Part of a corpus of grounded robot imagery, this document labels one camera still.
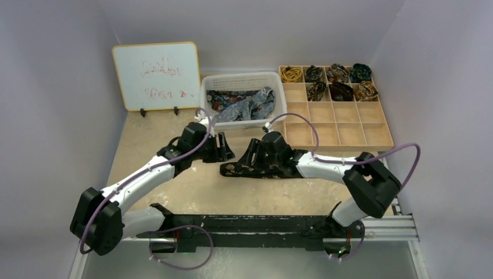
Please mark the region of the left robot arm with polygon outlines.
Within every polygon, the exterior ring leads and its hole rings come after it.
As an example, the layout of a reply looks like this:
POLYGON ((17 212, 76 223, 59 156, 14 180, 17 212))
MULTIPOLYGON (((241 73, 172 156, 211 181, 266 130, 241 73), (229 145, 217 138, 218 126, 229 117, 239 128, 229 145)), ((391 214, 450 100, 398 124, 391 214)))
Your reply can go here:
POLYGON ((81 194, 69 226, 80 240, 81 253, 85 254, 88 246, 102 256, 121 240, 148 231, 168 237, 173 222, 156 207, 134 213, 128 210, 153 189, 189 169, 193 161, 219 163, 234 157, 224 132, 215 132, 209 124, 188 123, 179 137, 128 177, 101 190, 89 187, 81 194))

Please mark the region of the black floral tie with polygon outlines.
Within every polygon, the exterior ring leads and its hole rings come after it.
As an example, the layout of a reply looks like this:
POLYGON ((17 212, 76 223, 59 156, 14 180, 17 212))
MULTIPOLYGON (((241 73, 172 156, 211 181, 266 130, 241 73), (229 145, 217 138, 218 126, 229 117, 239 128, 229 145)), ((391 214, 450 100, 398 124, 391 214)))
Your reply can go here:
POLYGON ((220 175, 231 178, 292 179, 303 178, 297 170, 283 171, 277 166, 253 167, 238 162, 220 165, 220 175))

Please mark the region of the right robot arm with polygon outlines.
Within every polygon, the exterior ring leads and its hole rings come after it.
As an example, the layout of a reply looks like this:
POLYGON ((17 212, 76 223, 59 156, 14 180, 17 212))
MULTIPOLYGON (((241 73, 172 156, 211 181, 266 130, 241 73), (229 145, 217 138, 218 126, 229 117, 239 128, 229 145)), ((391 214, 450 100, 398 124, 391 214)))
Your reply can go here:
POLYGON ((242 158, 222 167, 222 175, 245 178, 319 178, 346 186, 351 197, 335 206, 327 231, 339 237, 367 216, 383 217, 402 189, 401 182, 371 153, 357 157, 317 156, 290 147, 279 132, 252 139, 242 158))

